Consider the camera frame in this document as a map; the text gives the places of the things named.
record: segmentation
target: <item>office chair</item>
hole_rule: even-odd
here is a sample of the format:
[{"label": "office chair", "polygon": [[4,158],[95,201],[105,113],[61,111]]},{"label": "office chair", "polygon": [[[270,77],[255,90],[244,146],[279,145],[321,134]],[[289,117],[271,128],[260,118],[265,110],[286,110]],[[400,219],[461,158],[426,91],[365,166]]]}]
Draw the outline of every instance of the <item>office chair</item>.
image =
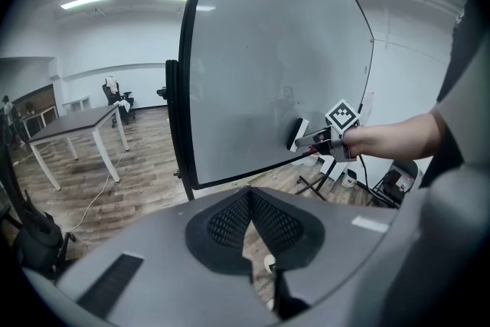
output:
[{"label": "office chair", "polygon": [[17,262],[49,280],[57,279],[67,267],[68,241],[77,239],[69,232],[63,237],[53,217],[36,209],[27,191],[27,199],[24,199],[4,146],[0,147],[0,181],[21,221],[19,223],[9,215],[10,208],[2,209],[0,224],[5,220],[19,229],[12,247]]},{"label": "office chair", "polygon": [[[133,120],[136,119],[136,111],[132,108],[135,99],[129,96],[131,93],[130,91],[125,92],[123,95],[121,95],[119,90],[119,84],[117,83],[116,85],[117,85],[117,91],[115,93],[112,93],[110,91],[110,88],[106,85],[106,83],[102,85],[102,90],[107,97],[108,105],[113,105],[116,101],[120,101],[120,100],[126,100],[129,103],[130,105],[129,113],[126,112],[126,109],[123,106],[119,107],[119,114],[121,115],[121,120],[124,121],[127,125],[129,124],[129,115],[132,115]],[[114,128],[115,125],[116,125],[116,117],[114,116],[112,127]]]},{"label": "office chair", "polygon": [[[396,183],[401,177],[401,174],[394,167],[401,169],[413,179],[409,188],[403,190],[398,188]],[[419,167],[414,161],[393,161],[388,172],[386,172],[383,178],[372,189],[372,191],[375,194],[380,195],[381,198],[374,198],[371,200],[375,204],[378,204],[378,202],[381,201],[389,207],[399,208],[405,194],[412,189],[418,174]]]}]

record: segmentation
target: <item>whiteboard eraser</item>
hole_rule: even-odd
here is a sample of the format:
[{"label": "whiteboard eraser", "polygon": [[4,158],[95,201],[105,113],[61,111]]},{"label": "whiteboard eraser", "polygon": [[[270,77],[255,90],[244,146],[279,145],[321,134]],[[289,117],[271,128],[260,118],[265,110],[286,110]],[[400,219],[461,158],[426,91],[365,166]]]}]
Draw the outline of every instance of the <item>whiteboard eraser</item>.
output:
[{"label": "whiteboard eraser", "polygon": [[295,144],[295,141],[299,138],[302,138],[305,135],[306,129],[308,128],[309,121],[307,119],[299,118],[294,123],[294,127],[292,128],[291,135],[289,136],[286,147],[290,152],[296,152],[298,146]]}]

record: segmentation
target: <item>desk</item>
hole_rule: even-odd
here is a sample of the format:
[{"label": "desk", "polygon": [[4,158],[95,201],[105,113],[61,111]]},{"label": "desk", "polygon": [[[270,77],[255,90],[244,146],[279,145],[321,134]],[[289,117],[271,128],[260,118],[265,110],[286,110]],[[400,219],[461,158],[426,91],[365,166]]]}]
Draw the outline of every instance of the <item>desk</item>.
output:
[{"label": "desk", "polygon": [[90,108],[90,96],[78,98],[76,100],[63,103],[65,109],[70,108],[67,112],[76,112],[78,110],[87,110]]},{"label": "desk", "polygon": [[40,112],[38,112],[38,113],[35,113],[34,115],[29,115],[29,116],[27,116],[27,117],[22,117],[22,118],[21,118],[22,124],[24,124],[25,132],[28,134],[28,137],[29,137],[29,138],[31,138],[31,134],[29,133],[29,129],[28,129],[28,120],[33,119],[33,118],[37,117],[37,118],[38,118],[38,123],[39,123],[39,118],[41,118],[41,120],[42,120],[43,124],[41,125],[41,124],[39,123],[39,127],[40,127],[40,128],[43,128],[43,127],[45,127],[45,126],[46,126],[46,120],[44,119],[44,114],[45,114],[46,112],[49,112],[50,110],[53,110],[53,111],[54,111],[54,116],[55,116],[56,118],[58,118],[58,111],[56,110],[56,105],[50,106],[49,108],[47,108],[47,109],[45,109],[45,110],[42,110],[42,111],[40,111]]},{"label": "desk", "polygon": [[117,128],[119,129],[119,135],[124,145],[126,151],[129,150],[128,142],[126,141],[126,136],[124,135],[123,124],[121,123],[121,116],[119,115],[118,106],[103,106],[102,108],[94,108],[91,110],[83,110],[78,112],[68,113],[66,116],[58,117],[52,123],[48,124],[36,135],[28,140],[31,145],[32,152],[38,159],[39,165],[42,167],[45,175],[51,181],[51,184],[59,191],[61,190],[60,185],[57,183],[56,179],[51,174],[49,168],[44,163],[41,154],[36,147],[40,143],[50,142],[55,139],[66,139],[68,143],[68,148],[74,159],[78,159],[77,152],[74,149],[73,144],[70,141],[70,136],[79,135],[84,132],[92,132],[95,144],[99,149],[99,154],[102,160],[106,164],[109,173],[113,177],[114,181],[119,182],[119,176],[107,155],[106,148],[100,138],[99,128],[108,120],[112,115],[116,115]]}]

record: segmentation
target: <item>white cable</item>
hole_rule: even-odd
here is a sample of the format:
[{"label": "white cable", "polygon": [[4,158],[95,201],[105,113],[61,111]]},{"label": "white cable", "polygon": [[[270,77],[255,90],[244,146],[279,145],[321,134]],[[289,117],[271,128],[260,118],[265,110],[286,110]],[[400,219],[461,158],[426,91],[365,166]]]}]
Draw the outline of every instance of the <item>white cable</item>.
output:
[{"label": "white cable", "polygon": [[[49,146],[51,146],[52,144],[54,143],[54,141],[52,142],[49,142],[49,145],[43,147],[41,150],[39,150],[39,152],[43,152],[44,150],[46,150]],[[24,159],[21,159],[20,161],[15,161],[12,165],[15,166],[15,165],[18,165],[22,162],[24,162],[26,159],[28,159],[29,157],[31,157],[31,155],[33,155],[34,152],[31,150],[31,154],[29,154],[27,157],[25,157]]]},{"label": "white cable", "polygon": [[[136,143],[133,143],[130,148],[132,148],[133,146],[136,146],[137,144],[141,143],[141,142],[144,142],[150,138],[153,138],[153,136],[157,136],[158,134],[166,131],[167,129],[169,129],[170,127],[167,127],[165,129],[162,129],[161,131],[158,131],[156,133],[154,133],[153,135],[150,135],[142,140],[140,140],[139,142],[136,142]],[[117,168],[117,165],[119,165],[119,163],[121,162],[121,159],[123,158],[124,154],[126,153],[126,151],[122,152],[121,156],[119,157],[119,160],[117,161],[117,163],[114,165],[114,168]],[[109,177],[110,177],[110,174],[107,175],[107,178],[106,178],[106,182],[104,183],[104,186],[102,187],[102,191],[99,192],[99,194],[97,194],[97,196],[90,202],[90,204],[87,206],[87,208],[85,209],[85,212],[83,213],[83,216],[82,216],[82,219],[80,220],[80,222],[78,223],[77,226],[75,227],[72,227],[71,229],[68,229],[68,232],[71,232],[71,231],[74,231],[75,229],[77,229],[82,223],[83,223],[83,220],[85,219],[86,215],[87,215],[87,212],[89,211],[90,209],[90,206],[94,203],[94,201],[97,200],[97,198],[104,192],[104,190],[106,189],[106,186],[107,186],[107,183],[109,182]]]}]

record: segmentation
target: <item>black cable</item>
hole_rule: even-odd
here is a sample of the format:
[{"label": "black cable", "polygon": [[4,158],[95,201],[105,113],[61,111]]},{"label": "black cable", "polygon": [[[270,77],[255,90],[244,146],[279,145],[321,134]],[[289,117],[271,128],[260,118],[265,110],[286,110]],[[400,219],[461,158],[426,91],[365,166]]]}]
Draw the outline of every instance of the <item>black cable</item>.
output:
[{"label": "black cable", "polygon": [[[370,194],[371,189],[369,188],[369,184],[368,184],[368,170],[366,169],[366,164],[364,163],[364,160],[362,159],[362,154],[359,154],[359,159],[361,160],[361,164],[364,168],[364,177],[366,178],[367,193]],[[371,199],[369,199],[369,201],[366,203],[366,206],[369,206],[369,204],[371,204],[371,202],[373,201],[373,198],[374,198],[374,196],[372,195]]]}]

